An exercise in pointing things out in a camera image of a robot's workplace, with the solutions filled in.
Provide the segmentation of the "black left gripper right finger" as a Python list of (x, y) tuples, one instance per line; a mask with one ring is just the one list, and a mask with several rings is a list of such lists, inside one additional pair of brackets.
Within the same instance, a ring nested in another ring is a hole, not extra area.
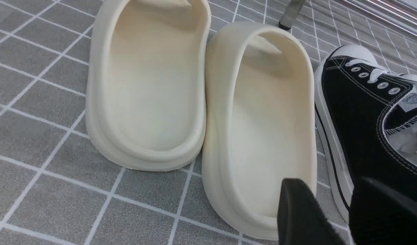
[(353, 190), (349, 228), (357, 245), (417, 245), (417, 202), (362, 177)]

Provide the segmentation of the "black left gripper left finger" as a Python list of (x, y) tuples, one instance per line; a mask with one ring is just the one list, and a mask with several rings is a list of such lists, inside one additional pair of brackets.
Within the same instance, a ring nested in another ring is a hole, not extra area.
[(308, 185), (297, 178), (284, 178), (277, 214), (280, 245), (344, 245), (328, 223)]

